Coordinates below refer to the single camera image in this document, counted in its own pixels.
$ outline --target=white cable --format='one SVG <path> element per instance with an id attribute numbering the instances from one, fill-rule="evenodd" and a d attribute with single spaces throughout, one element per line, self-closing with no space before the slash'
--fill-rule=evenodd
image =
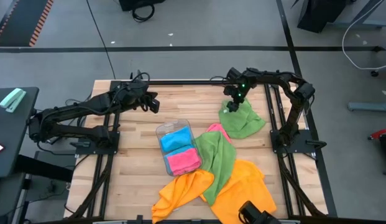
<path id="1" fill-rule="evenodd" d="M 344 33 L 343 38 L 342 38 L 342 51 L 343 51 L 344 55 L 347 57 L 347 59 L 349 59 L 349 61 L 350 61 L 356 68 L 358 68 L 358 69 L 360 69 L 360 70 L 378 70 L 378 69 L 386 68 L 386 65 L 381 66 L 381 67 L 378 67 L 378 68 L 361 68 L 361 67 L 359 67 L 358 65 L 356 65 L 356 64 L 352 61 L 352 59 L 351 59 L 349 56 L 347 56 L 346 52 L 344 51 L 344 38 L 345 38 L 347 32 L 349 32 L 349 29 L 350 29 L 356 22 L 358 22 L 359 20 L 361 20 L 364 16 L 366 16 L 368 13 L 370 13 L 372 10 L 374 10 L 374 9 L 375 9 L 379 4 L 381 4 L 382 2 L 383 2 L 383 0 L 382 0 L 382 1 L 379 1 L 376 5 L 374 5 L 374 6 L 372 7 L 372 9 L 368 10 L 368 12 L 366 12 L 364 15 L 362 15 L 360 18 L 358 18 L 358 20 L 354 21 L 354 22 L 347 28 L 347 30 L 346 30 L 346 32 Z"/>

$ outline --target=pink towel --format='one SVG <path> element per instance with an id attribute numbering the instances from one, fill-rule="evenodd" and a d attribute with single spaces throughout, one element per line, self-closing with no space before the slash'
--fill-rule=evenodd
<path id="1" fill-rule="evenodd" d="M 212 124 L 212 125 L 206 130 L 206 132 L 210 132 L 210 131 L 220 131 L 220 132 L 222 132 L 223 136 L 231 143 L 231 139 L 230 139 L 229 136 L 227 135 L 226 131 L 223 129 L 222 124 L 218 124 L 218 123 Z"/>
<path id="2" fill-rule="evenodd" d="M 167 156 L 169 168 L 173 175 L 182 175 L 200 167 L 201 159 L 196 148 L 187 149 L 172 156 Z"/>

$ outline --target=cloth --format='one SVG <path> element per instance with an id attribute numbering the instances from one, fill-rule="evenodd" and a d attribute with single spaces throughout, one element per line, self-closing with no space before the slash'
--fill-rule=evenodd
<path id="1" fill-rule="evenodd" d="M 250 200 L 261 212 L 276 211 L 276 206 L 270 192 L 263 181 L 264 175 L 249 161 L 237 159 L 227 184 L 220 191 L 212 212 L 225 224 L 240 224 L 239 209 Z"/>
<path id="2" fill-rule="evenodd" d="M 174 178 L 160 191 L 160 200 L 151 208 L 153 223 L 167 218 L 175 208 L 200 196 L 212 182 L 213 174 L 201 169 Z"/>
<path id="3" fill-rule="evenodd" d="M 169 152 L 168 154 L 166 154 L 164 157 L 163 157 L 163 160 L 165 161 L 165 167 L 167 168 L 167 172 L 169 175 L 173 175 L 170 167 L 169 167 L 169 163 L 168 161 L 166 160 L 166 157 L 167 156 L 172 156 L 172 155 L 175 155 L 175 154 L 178 154 L 178 153 L 181 153 L 181 152 L 185 152 L 187 149 L 191 149 L 193 148 L 194 146 L 193 145 L 187 145 L 187 146 L 183 146 L 181 148 L 178 148 L 176 150 L 173 150 L 172 152 Z"/>
<path id="4" fill-rule="evenodd" d="M 219 110 L 219 119 L 232 139 L 244 139 L 261 130 L 265 125 L 265 121 L 252 110 L 247 99 L 239 105 L 236 112 L 229 112 L 227 100 L 223 101 L 222 108 Z"/>
<path id="5" fill-rule="evenodd" d="M 171 156 L 166 155 L 165 163 L 168 163 L 173 175 L 182 175 L 199 168 L 201 165 L 201 158 L 198 155 L 197 149 L 191 147 L 184 152 Z"/>
<path id="6" fill-rule="evenodd" d="M 220 131 L 203 133 L 195 139 L 195 143 L 203 160 L 200 169 L 208 170 L 214 175 L 213 184 L 203 194 L 208 204 L 213 205 L 216 196 L 230 178 L 236 160 L 236 148 Z"/>
<path id="7" fill-rule="evenodd" d="M 169 133 L 161 138 L 161 148 L 163 152 L 170 152 L 183 146 L 191 144 L 191 133 L 188 126 Z"/>
<path id="8" fill-rule="evenodd" d="M 206 132 L 210 132 L 210 131 L 220 131 L 220 132 L 222 132 L 223 136 L 231 143 L 231 139 L 230 139 L 229 136 L 227 135 L 226 131 L 223 129 L 222 124 L 218 124 L 218 123 L 212 124 L 212 125 L 206 130 Z"/>

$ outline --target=green towel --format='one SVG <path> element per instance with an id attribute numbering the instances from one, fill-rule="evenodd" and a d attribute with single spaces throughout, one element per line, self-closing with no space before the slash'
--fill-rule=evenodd
<path id="1" fill-rule="evenodd" d="M 195 139 L 195 143 L 203 160 L 200 169 L 214 175 L 212 185 L 203 193 L 209 206 L 212 206 L 218 193 L 230 178 L 236 160 L 236 148 L 220 131 L 203 133 Z"/>
<path id="2" fill-rule="evenodd" d="M 239 105 L 236 112 L 229 112 L 227 103 L 228 100 L 222 102 L 219 119 L 230 138 L 244 139 L 258 132 L 265 125 L 266 122 L 252 110 L 247 99 Z"/>

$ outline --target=orange towel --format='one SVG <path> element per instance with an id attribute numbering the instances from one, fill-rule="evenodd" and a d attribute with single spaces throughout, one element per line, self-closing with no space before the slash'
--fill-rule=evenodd
<path id="1" fill-rule="evenodd" d="M 263 178 L 255 164 L 236 159 L 229 181 L 211 207 L 212 212 L 225 224 L 241 223 L 238 211 L 248 200 L 261 212 L 274 212 L 277 208 Z"/>
<path id="2" fill-rule="evenodd" d="M 174 178 L 160 191 L 160 200 L 151 208 L 153 223 L 167 218 L 175 208 L 200 196 L 213 179 L 213 174 L 201 169 Z"/>

